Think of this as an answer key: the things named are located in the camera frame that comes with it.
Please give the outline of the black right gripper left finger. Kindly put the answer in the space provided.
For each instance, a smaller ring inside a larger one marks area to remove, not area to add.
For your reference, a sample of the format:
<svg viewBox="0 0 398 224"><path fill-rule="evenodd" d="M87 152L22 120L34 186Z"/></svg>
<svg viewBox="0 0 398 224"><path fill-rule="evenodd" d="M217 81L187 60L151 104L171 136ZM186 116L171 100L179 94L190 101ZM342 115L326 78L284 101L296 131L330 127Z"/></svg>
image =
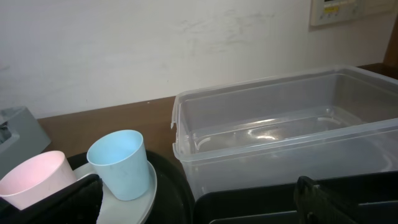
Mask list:
<svg viewBox="0 0 398 224"><path fill-rule="evenodd" d="M96 223L102 201L103 181L90 174L26 209L4 207L1 224Z"/></svg>

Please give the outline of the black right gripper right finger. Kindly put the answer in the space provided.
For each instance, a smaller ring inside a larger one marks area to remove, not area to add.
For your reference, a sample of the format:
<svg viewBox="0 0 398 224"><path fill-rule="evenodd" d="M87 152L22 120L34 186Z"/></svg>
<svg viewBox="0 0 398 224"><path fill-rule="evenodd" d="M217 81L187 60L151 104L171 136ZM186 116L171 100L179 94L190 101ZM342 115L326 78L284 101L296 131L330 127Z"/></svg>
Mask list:
<svg viewBox="0 0 398 224"><path fill-rule="evenodd" d="M298 178L294 202L300 224L359 224L358 205L307 176Z"/></svg>

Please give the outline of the grey round plate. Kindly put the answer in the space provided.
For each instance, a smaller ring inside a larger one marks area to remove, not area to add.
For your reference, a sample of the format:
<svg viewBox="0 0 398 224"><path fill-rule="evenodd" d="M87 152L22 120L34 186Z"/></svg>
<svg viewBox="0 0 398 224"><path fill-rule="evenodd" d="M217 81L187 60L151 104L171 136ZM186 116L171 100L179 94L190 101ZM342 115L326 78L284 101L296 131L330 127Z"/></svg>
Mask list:
<svg viewBox="0 0 398 224"><path fill-rule="evenodd" d="M131 175L132 165L126 161L110 166L83 164L73 172L77 179L90 174L98 174L103 180L103 201L97 223L145 223L150 215L157 191L157 175L149 161L138 162L140 175ZM120 200L136 193L136 184L147 182L147 190L134 200Z"/></svg>

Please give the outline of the pink plastic cup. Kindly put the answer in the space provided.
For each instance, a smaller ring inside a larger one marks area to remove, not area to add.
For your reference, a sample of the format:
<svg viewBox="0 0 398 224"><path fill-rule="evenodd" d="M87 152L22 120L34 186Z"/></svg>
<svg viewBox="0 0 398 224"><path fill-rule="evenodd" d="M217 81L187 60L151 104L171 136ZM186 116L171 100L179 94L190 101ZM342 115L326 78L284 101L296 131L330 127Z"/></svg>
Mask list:
<svg viewBox="0 0 398 224"><path fill-rule="evenodd" d="M34 156L1 179L1 198L23 210L75 183L77 178L61 151Z"/></svg>

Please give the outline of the light blue plastic cup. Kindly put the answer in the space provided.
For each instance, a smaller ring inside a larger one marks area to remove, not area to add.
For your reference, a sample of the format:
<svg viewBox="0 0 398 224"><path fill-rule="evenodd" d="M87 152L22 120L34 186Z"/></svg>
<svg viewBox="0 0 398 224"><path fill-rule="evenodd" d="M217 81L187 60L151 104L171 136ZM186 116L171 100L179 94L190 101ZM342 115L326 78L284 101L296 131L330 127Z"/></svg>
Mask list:
<svg viewBox="0 0 398 224"><path fill-rule="evenodd" d="M138 131L126 129L103 136L89 148L86 159L119 200L137 199L149 188L144 138Z"/></svg>

